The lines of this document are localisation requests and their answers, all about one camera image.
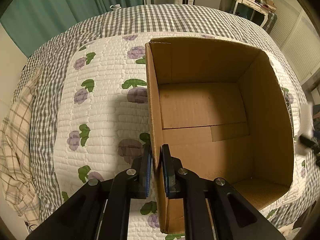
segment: metal screw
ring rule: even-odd
[[[181,175],[186,175],[186,174],[188,173],[188,170],[185,169],[185,168],[180,168],[180,169],[178,169],[178,172],[179,172],[179,174],[181,174]]]
[[[226,181],[223,178],[217,178],[216,183],[220,186],[223,186],[226,183]]]
[[[98,180],[97,179],[89,179],[88,184],[89,186],[95,186],[98,184]]]
[[[128,175],[134,175],[134,174],[136,174],[136,170],[135,169],[128,169],[127,170],[127,174]]]

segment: light blue curtain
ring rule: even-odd
[[[142,0],[13,0],[0,22],[29,57],[52,37],[78,22],[111,11],[110,5],[115,4],[130,7],[141,5]]]

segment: teal curtain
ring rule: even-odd
[[[29,57],[43,43],[76,23],[111,11],[110,5],[130,7],[142,3],[142,0],[13,0],[0,22]]]

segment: white quilted bedspread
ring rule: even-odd
[[[143,144],[150,140],[144,45],[151,38],[167,36],[227,39],[198,33],[136,33],[95,40],[74,54],[61,97],[53,153],[64,200],[88,179],[111,179],[128,169],[132,159],[141,155]],[[292,95],[296,135],[300,123],[295,89],[281,64],[272,54],[268,55],[280,86]],[[294,155],[294,160],[289,192],[261,210],[263,215],[271,217],[275,209],[301,196],[305,188],[305,177],[301,175],[304,158]],[[167,236],[160,232],[157,213],[154,213],[155,201],[153,183],[147,200],[132,201],[129,239],[164,239]],[[174,238],[168,235],[166,240]]]

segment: beige plaid fabric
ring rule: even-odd
[[[40,72],[27,83],[0,126],[0,179],[4,197],[19,216],[36,227],[39,220],[39,198],[32,183],[29,133],[33,96]]]

